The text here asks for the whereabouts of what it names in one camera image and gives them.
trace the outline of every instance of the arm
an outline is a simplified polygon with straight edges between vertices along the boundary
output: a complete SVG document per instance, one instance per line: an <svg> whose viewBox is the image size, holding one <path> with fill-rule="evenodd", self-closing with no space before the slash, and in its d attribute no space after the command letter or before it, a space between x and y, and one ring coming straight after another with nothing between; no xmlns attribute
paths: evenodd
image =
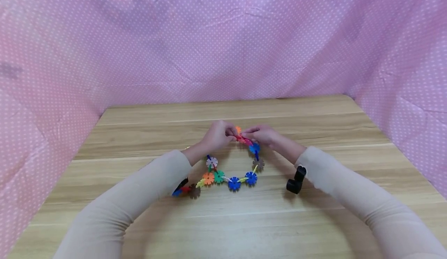
<svg viewBox="0 0 447 259"><path fill-rule="evenodd" d="M338 200L370 227L386 258L447 258L447 251L411 209L331 155L303 147L270 127L258 126L247 132L245 136L261 142L267 139L267 144L295 167L303 165L315 188Z"/></svg>
<svg viewBox="0 0 447 259"><path fill-rule="evenodd" d="M198 144L158 157L96 198L76 216L53 258L121 258L123 236L130 224L151 203L172 194L191 165L233 141L232 129L225 121L214 122Z"/></svg>

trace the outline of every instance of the blue plastic piece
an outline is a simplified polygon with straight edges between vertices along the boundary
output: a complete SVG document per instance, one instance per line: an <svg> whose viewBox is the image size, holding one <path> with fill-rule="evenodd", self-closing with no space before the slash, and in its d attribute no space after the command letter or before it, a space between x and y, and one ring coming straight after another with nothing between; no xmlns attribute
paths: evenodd
<svg viewBox="0 0 447 259"><path fill-rule="evenodd" d="M239 188L241 188L241 183L239 182L238 177L232 177L230 181L228 182L228 188L231 191L238 191Z"/></svg>
<svg viewBox="0 0 447 259"><path fill-rule="evenodd" d="M259 152L261 150L261 147L257 143L253 143L249 146L249 150L251 153L256 154L256 152Z"/></svg>
<svg viewBox="0 0 447 259"><path fill-rule="evenodd" d="M176 190L176 191L174 191L174 193L172 194L174 197L179 197L180 196L180 194L182 194L182 190L181 189L178 189L178 190Z"/></svg>
<svg viewBox="0 0 447 259"><path fill-rule="evenodd" d="M246 173L245 177L247 178L245 182L248 183L248 185L250 186L254 185L258 181L258 176L256 176L256 174L253 172Z"/></svg>

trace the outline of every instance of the beige long sleeve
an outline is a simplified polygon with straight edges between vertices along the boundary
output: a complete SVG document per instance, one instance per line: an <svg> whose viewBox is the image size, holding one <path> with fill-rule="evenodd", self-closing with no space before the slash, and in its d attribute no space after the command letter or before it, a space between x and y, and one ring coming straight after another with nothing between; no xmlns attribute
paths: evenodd
<svg viewBox="0 0 447 259"><path fill-rule="evenodd" d="M421 219L380 186L331 155L309 147L295 163L307 179L370 227L385 258L447 258L447 251Z"/></svg>
<svg viewBox="0 0 447 259"><path fill-rule="evenodd" d="M178 150L158 157L86 206L54 259L119 259L126 229L151 203L172 194L191 165Z"/></svg>
<svg viewBox="0 0 447 259"><path fill-rule="evenodd" d="M447 252L409 208L323 151L298 159L316 188L332 195L373 231L386 258L447 258ZM119 259L126 229L151 203L171 194L191 165L174 150L109 189L77 215L55 259Z"/></svg>

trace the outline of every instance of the hand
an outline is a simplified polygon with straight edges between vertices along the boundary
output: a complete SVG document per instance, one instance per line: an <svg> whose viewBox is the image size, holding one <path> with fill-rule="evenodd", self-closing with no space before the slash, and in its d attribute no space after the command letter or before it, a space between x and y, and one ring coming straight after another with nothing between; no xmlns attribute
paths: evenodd
<svg viewBox="0 0 447 259"><path fill-rule="evenodd" d="M211 124L200 143L210 153L227 146L232 141L236 141L235 136L237 136L237 130L232 123L217 120Z"/></svg>
<svg viewBox="0 0 447 259"><path fill-rule="evenodd" d="M195 145L182 150L189 164L193 166L207 154L221 149L232 141L236 141L237 130L232 123L218 120L211 124L203 139Z"/></svg>
<svg viewBox="0 0 447 259"><path fill-rule="evenodd" d="M292 164L295 164L298 157L306 151L306 147L280 135L268 125L258 125L248 128L242 132L242 136L266 144Z"/></svg>
<svg viewBox="0 0 447 259"><path fill-rule="evenodd" d="M242 132L242 136L247 139L253 139L274 150L276 141L281 135L268 125L257 125L250 127Z"/></svg>

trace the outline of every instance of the yellow plastic piece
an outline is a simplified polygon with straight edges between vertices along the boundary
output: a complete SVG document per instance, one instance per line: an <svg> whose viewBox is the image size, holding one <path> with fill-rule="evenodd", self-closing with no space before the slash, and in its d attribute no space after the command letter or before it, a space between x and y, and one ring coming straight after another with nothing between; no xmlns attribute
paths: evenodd
<svg viewBox="0 0 447 259"><path fill-rule="evenodd" d="M206 180L206 179L201 179L201 180L196 184L196 188L205 186L205 180Z"/></svg>

